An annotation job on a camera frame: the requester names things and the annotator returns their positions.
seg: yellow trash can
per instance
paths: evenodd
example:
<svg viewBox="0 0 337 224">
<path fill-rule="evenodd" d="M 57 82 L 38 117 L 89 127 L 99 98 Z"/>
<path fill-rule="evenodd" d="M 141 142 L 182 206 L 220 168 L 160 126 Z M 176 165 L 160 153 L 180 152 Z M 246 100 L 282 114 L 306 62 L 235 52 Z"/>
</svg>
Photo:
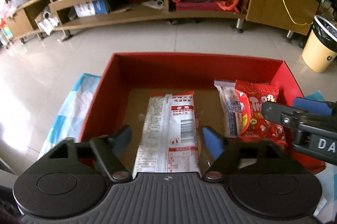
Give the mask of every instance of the yellow trash can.
<svg viewBox="0 0 337 224">
<path fill-rule="evenodd" d="M 336 55 L 337 29 L 328 20 L 316 15 L 302 58 L 312 70 L 322 73 Z"/>
</svg>

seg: cabinet drawer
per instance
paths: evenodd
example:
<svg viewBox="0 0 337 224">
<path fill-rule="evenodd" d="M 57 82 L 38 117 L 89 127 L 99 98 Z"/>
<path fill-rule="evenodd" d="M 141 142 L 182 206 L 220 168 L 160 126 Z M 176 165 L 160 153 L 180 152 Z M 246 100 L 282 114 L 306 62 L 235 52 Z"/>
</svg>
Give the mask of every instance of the cabinet drawer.
<svg viewBox="0 0 337 224">
<path fill-rule="evenodd" d="M 6 18 L 5 22 L 11 30 L 13 37 L 22 36 L 34 30 L 29 18 L 24 9 L 21 9 L 13 14 L 13 18 Z"/>
<path fill-rule="evenodd" d="M 315 0 L 284 0 L 290 15 L 296 23 L 312 23 L 318 8 Z M 310 25 L 294 24 L 282 0 L 250 0 L 247 21 L 267 24 L 306 35 Z"/>
</svg>

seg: trash can rim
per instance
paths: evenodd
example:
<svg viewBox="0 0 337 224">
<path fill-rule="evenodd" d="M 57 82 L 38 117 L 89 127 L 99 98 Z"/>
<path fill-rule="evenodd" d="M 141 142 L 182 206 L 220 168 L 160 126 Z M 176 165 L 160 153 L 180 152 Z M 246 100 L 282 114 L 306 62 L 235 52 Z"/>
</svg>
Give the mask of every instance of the trash can rim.
<svg viewBox="0 0 337 224">
<path fill-rule="evenodd" d="M 325 22 L 327 22 L 330 26 L 332 26 L 333 28 L 335 28 L 335 30 L 337 31 L 337 28 L 331 23 L 329 22 L 327 19 L 325 19 L 324 17 L 322 16 L 319 16 L 319 15 L 315 15 L 314 17 L 314 20 L 317 22 L 317 24 L 335 41 L 337 42 L 337 37 L 335 37 L 334 35 L 332 35 L 323 25 L 322 23 L 318 20 L 318 19 L 321 19 Z"/>
</svg>

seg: screw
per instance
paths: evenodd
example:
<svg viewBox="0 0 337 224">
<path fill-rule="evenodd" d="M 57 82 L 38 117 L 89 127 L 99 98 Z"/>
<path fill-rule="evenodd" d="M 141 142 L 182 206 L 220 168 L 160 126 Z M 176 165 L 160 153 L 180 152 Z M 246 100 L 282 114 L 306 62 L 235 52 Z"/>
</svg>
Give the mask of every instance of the screw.
<svg viewBox="0 0 337 224">
<path fill-rule="evenodd" d="M 288 118 L 288 117 L 285 117 L 284 119 L 283 119 L 283 123 L 284 124 L 288 124 L 290 122 L 290 119 Z"/>
<path fill-rule="evenodd" d="M 222 174 L 220 172 L 217 172 L 217 171 L 210 171 L 210 172 L 206 173 L 205 177 L 207 177 L 210 180 L 218 180 L 218 179 L 222 178 Z"/>
<path fill-rule="evenodd" d="M 115 172 L 112 177 L 114 179 L 117 179 L 117 180 L 125 180 L 127 178 L 129 178 L 129 173 L 128 172 L 125 172 L 125 171 L 119 171 L 119 172 Z"/>
</svg>

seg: tile floor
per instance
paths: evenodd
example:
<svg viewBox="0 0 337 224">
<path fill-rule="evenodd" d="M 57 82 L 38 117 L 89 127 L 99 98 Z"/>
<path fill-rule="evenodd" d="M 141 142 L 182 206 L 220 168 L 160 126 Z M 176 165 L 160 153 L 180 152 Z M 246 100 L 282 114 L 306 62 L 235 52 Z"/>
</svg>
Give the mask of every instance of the tile floor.
<svg viewBox="0 0 337 224">
<path fill-rule="evenodd" d="M 16 43 L 0 55 L 0 157 L 20 174 L 39 151 L 68 92 L 83 72 L 101 75 L 114 52 L 202 52 L 283 59 L 304 95 L 321 90 L 337 100 L 337 61 L 317 74 L 286 43 L 282 29 L 246 23 L 245 32 L 230 28 L 234 20 L 167 25 L 148 21 L 77 31 L 68 42 L 62 32 L 42 42 L 36 37 Z"/>
</svg>

